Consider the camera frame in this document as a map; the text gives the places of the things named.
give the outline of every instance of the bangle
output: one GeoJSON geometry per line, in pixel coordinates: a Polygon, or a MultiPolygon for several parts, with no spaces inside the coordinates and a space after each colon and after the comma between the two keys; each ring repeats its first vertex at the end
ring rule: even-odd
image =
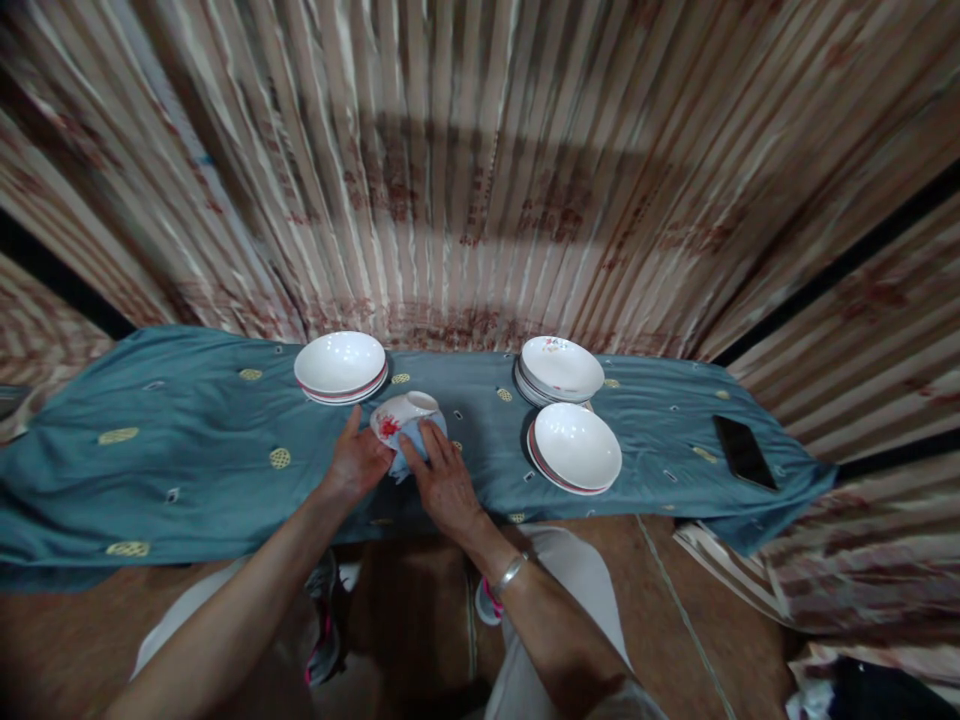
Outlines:
{"type": "Polygon", "coordinates": [[[517,573],[520,572],[520,568],[523,567],[523,564],[530,559],[530,556],[526,553],[521,553],[520,557],[515,558],[510,566],[507,568],[507,571],[503,574],[503,577],[500,578],[500,582],[490,588],[493,593],[493,597],[496,598],[497,602],[500,602],[500,595],[506,590],[507,585],[517,576],[517,573]]]}

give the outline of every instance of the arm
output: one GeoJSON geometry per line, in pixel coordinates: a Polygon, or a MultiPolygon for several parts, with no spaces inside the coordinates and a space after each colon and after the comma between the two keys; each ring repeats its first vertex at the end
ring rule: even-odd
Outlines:
{"type": "MultiPolygon", "coordinates": [[[[520,552],[480,507],[456,447],[430,421],[422,422],[421,430],[429,468],[405,437],[400,446],[416,474],[424,509],[494,585],[520,552]]],[[[564,715],[585,717],[624,681],[637,682],[593,618],[536,563],[524,563],[502,601],[547,694],[564,715]]]]}
{"type": "Polygon", "coordinates": [[[273,642],[310,571],[393,451],[356,406],[323,481],[243,569],[174,633],[107,710],[107,718],[202,717],[230,698],[273,642]]]}

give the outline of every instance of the pink shoelace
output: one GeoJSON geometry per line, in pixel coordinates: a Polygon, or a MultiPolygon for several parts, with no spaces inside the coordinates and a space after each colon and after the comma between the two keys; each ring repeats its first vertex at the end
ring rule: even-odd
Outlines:
{"type": "Polygon", "coordinates": [[[310,653],[310,657],[307,659],[307,667],[303,671],[303,679],[307,685],[310,684],[310,661],[313,660],[314,655],[320,652],[320,648],[323,647],[323,644],[329,639],[333,632],[333,613],[330,612],[330,608],[328,608],[327,604],[323,601],[321,601],[320,607],[323,610],[323,623],[320,625],[320,637],[317,638],[317,644],[313,646],[313,652],[310,653]]]}
{"type": "Polygon", "coordinates": [[[487,579],[483,579],[483,591],[487,594],[487,597],[490,598],[490,602],[493,603],[493,614],[497,616],[497,620],[503,619],[503,605],[493,596],[493,591],[490,589],[490,583],[487,582],[487,579]]]}

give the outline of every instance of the smartphone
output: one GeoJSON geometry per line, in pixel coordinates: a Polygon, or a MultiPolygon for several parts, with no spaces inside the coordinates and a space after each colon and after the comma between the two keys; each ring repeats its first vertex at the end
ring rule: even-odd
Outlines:
{"type": "Polygon", "coordinates": [[[730,471],[741,480],[764,490],[779,492],[780,488],[773,480],[767,461],[763,459],[753,431],[743,423],[720,415],[713,416],[713,424],[717,428],[717,437],[727,456],[730,471]]]}

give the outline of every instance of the stack of bowls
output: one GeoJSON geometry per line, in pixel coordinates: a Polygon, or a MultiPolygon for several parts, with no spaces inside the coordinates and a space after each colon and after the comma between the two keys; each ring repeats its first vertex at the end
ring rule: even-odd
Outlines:
{"type": "Polygon", "coordinates": [[[563,338],[527,340],[513,368],[517,390],[532,405],[583,405],[603,386],[603,367],[587,350],[563,338]]]}
{"type": "Polygon", "coordinates": [[[527,450],[547,480],[574,495],[599,495],[620,474],[623,456],[610,426],[579,405],[555,403],[527,431],[527,450]]]}
{"type": "Polygon", "coordinates": [[[303,394],[321,405],[354,405],[387,381],[387,354],[376,338],[344,331],[319,337],[297,355],[303,394]]]}

